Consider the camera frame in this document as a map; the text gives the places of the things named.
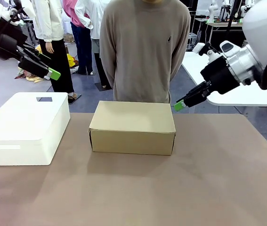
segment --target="table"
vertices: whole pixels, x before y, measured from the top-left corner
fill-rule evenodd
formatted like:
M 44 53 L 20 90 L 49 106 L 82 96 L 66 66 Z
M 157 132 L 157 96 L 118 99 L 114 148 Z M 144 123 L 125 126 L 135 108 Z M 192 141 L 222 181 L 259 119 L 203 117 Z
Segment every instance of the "table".
M 0 167 L 0 226 L 266 226 L 267 141 L 237 114 L 177 114 L 172 156 L 93 153 L 72 113 L 49 166 Z
M 208 64 L 207 55 L 200 56 L 194 52 L 186 52 L 182 66 L 196 85 L 204 81 L 200 71 Z M 267 90 L 261 90 L 256 82 L 250 86 L 239 86 L 226 94 L 213 92 L 208 102 L 218 106 L 267 106 Z
M 199 29 L 200 29 L 201 23 L 207 21 L 207 19 L 202 19 L 202 18 L 196 18 L 196 20 L 200 22 Z M 211 42 L 214 28 L 217 28 L 218 30 L 220 27 L 227 27 L 228 23 L 227 22 L 208 23 L 208 26 L 211 26 L 210 38 L 209 38 L 209 42 Z M 243 26 L 243 23 L 232 22 L 231 24 L 231 27 L 242 27 L 242 26 Z

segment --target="white storage bin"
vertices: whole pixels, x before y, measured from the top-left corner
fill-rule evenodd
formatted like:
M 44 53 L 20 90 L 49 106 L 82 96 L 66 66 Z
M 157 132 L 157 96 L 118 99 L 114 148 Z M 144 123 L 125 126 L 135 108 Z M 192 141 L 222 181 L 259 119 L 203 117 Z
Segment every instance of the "white storage bin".
M 0 166 L 49 165 L 69 120 L 67 93 L 16 93 L 0 108 Z

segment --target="gray floor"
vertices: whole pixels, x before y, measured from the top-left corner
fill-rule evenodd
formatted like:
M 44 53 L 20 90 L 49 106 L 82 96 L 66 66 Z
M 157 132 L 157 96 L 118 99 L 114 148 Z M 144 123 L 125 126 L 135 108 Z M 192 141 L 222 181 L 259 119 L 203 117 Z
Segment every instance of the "gray floor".
M 73 45 L 69 47 L 69 50 L 72 56 L 76 55 L 76 49 Z M 14 80 L 13 78 L 16 73 L 17 68 L 15 61 L 0 61 L 0 106 L 15 92 L 47 91 L 50 87 L 47 81 L 33 84 L 24 79 Z M 73 75 L 75 91 L 81 93 L 82 97 L 70 105 L 71 112 L 93 113 L 99 100 L 113 99 L 112 90 L 98 91 L 94 85 L 95 82 L 99 82 L 96 68 L 94 68 L 94 73 L 94 76 Z M 181 67 L 175 79 L 170 84 L 172 103 L 184 96 L 193 87 L 194 83 L 189 78 L 184 68 Z M 188 113 L 188 108 L 179 113 Z M 195 113 L 242 113 L 267 139 L 267 107 L 218 107 L 205 102 L 196 107 Z

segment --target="beige sweatshirt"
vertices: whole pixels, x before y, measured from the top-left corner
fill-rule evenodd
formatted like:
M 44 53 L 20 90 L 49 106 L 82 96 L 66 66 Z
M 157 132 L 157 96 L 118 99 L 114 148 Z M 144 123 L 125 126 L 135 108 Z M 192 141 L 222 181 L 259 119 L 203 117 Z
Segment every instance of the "beige sweatshirt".
M 170 81 L 184 58 L 190 28 L 179 0 L 113 0 L 105 9 L 100 55 L 116 101 L 170 102 Z

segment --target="small cardboard box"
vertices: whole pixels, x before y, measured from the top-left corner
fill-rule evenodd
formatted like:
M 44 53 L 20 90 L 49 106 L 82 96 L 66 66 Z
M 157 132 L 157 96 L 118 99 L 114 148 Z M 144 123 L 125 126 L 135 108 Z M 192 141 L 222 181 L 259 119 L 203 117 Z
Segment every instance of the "small cardboard box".
M 100 101 L 89 126 L 94 152 L 171 155 L 170 104 Z

